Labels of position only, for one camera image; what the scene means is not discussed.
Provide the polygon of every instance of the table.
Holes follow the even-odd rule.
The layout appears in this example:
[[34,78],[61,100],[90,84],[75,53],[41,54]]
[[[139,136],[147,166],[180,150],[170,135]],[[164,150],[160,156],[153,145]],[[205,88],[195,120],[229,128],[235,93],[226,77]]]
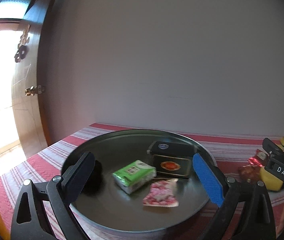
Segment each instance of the table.
[[[31,179],[34,183],[49,181],[53,176],[60,174],[64,160],[80,144],[101,134],[127,129],[130,129],[130,127],[94,123],[89,127],[81,129],[63,140],[54,143],[2,175],[0,177],[0,214],[8,230],[11,229],[14,206],[20,187],[25,179]],[[213,154],[221,171],[226,176],[232,176],[236,179],[239,179],[239,174],[237,172],[238,167],[247,165],[247,159],[255,154],[256,149],[262,149],[262,140],[265,138],[262,136],[217,136],[181,132],[176,133],[201,143]],[[280,143],[279,137],[269,138],[275,143]],[[277,226],[284,205],[284,190],[277,193],[270,192],[269,195]],[[65,239],[53,215],[50,203],[45,202],[44,206],[47,210],[48,218],[56,237],[58,239]],[[231,236],[232,230],[235,229],[235,221],[239,219],[242,207],[243,205],[239,203],[231,221],[231,225],[226,232],[225,239],[228,239],[228,237]],[[194,216],[190,229],[182,233],[178,239],[196,239],[214,216],[216,210],[217,206],[208,202],[201,211]],[[72,211],[84,231],[92,240],[102,240],[101,237],[91,231],[91,227],[85,222],[83,216],[77,210],[72,209]]]

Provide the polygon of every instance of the wooden door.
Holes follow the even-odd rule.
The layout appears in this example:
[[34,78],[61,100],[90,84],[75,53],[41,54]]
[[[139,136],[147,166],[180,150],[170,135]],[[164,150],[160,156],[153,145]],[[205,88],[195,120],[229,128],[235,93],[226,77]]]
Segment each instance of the wooden door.
[[[39,110],[41,85],[45,84],[37,84],[37,57],[42,25],[54,1],[37,0],[18,27],[24,33],[18,45],[20,53],[16,55],[16,69],[12,79],[12,107],[26,158],[48,146]],[[32,87],[28,90],[29,96],[26,96],[26,89]]]

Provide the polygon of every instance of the white wall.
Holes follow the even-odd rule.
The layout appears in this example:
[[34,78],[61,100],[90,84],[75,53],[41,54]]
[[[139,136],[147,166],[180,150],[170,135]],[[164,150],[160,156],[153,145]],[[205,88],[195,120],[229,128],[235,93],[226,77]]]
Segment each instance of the white wall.
[[284,0],[57,0],[48,25],[54,141],[93,122],[284,135]]

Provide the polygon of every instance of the red candy wrapper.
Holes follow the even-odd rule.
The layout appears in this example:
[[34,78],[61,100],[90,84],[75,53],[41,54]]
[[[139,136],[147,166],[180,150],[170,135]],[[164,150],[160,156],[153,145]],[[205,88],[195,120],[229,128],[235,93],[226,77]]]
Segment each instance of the red candy wrapper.
[[268,158],[267,153],[262,152],[259,149],[257,149],[255,151],[255,155],[253,157],[249,158],[248,161],[252,165],[258,165],[258,166],[262,167],[262,166],[266,165],[267,158]]
[[150,193],[143,199],[144,206],[177,207],[179,202],[174,196],[178,179],[160,180],[152,183]]

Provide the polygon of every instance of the green tissue pack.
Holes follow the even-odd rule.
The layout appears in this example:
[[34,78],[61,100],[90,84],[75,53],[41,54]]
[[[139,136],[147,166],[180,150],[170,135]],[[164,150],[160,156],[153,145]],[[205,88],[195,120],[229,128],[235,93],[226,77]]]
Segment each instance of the green tissue pack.
[[131,194],[156,176],[156,169],[140,160],[113,173],[115,182],[127,194]]

